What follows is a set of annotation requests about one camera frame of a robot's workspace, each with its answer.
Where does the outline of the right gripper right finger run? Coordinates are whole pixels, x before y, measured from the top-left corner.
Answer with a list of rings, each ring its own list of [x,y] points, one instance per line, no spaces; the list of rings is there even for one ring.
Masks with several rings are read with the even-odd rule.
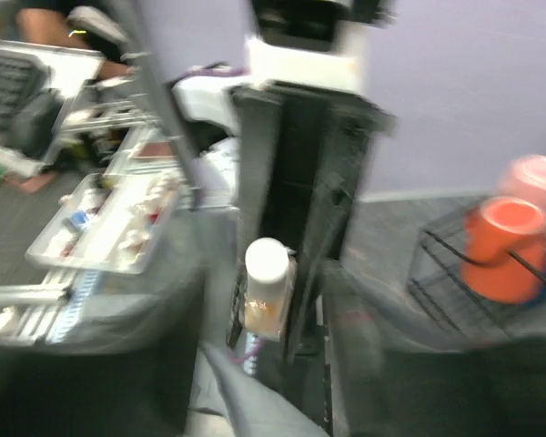
[[[466,340],[338,263],[320,288],[351,436],[546,436],[546,336]]]

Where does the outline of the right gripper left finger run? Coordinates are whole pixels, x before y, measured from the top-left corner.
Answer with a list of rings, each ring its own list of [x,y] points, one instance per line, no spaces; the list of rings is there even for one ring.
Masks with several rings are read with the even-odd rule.
[[[0,344],[0,436],[178,436],[193,386],[205,266],[163,263],[95,296],[64,343]]]

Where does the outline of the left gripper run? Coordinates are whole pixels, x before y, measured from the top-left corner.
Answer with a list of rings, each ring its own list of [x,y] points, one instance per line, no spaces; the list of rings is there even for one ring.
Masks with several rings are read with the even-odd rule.
[[[260,237],[278,137],[326,137],[298,253],[284,351],[284,358],[292,360],[301,342],[319,265],[331,252],[347,221],[369,139],[374,132],[390,134],[395,117],[360,96],[289,83],[275,83],[263,89],[239,86],[231,97],[241,135],[236,277],[229,313],[231,337],[239,336],[243,330],[239,314],[244,309],[244,256],[249,244]]]

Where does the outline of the nail polish bottle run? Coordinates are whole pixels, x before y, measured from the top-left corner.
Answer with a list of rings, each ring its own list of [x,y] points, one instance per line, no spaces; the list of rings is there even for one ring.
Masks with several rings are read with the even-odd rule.
[[[281,341],[288,318],[296,277],[296,262],[290,261],[284,290],[272,301],[250,299],[246,293],[244,328],[265,340]]]

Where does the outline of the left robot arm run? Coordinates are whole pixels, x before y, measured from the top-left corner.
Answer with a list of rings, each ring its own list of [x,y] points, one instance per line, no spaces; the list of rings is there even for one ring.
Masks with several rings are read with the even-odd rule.
[[[238,249],[271,237],[297,253],[283,340],[292,361],[321,265],[340,256],[364,160],[393,116],[357,91],[292,79],[257,86],[238,69],[194,71],[173,92],[186,120],[238,139]]]

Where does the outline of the grey sleeve forearm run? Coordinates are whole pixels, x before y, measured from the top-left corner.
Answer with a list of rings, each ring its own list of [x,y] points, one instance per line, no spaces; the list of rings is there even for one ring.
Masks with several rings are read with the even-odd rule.
[[[218,347],[199,343],[189,409],[227,419],[236,436],[325,436],[282,396],[243,372]]]

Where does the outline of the clear plastic tray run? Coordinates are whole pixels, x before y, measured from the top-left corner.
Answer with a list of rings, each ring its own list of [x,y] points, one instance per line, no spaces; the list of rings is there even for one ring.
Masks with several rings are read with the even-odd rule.
[[[111,188],[99,188],[99,181]],[[94,269],[138,275],[145,271],[190,190],[177,168],[86,176],[26,252],[48,268]]]

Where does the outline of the orange mug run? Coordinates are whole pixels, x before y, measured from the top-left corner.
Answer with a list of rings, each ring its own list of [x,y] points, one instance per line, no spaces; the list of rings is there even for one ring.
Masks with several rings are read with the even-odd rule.
[[[519,198],[489,198],[466,219],[466,230],[461,275],[468,287],[507,304],[538,294],[540,280],[511,253],[536,270],[546,267],[546,214],[540,208]]]

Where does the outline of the pink mug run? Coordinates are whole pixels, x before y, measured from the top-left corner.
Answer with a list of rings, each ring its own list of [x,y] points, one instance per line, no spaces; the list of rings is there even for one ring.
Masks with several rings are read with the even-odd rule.
[[[546,212],[546,157],[528,155],[511,162],[499,193],[528,201]]]

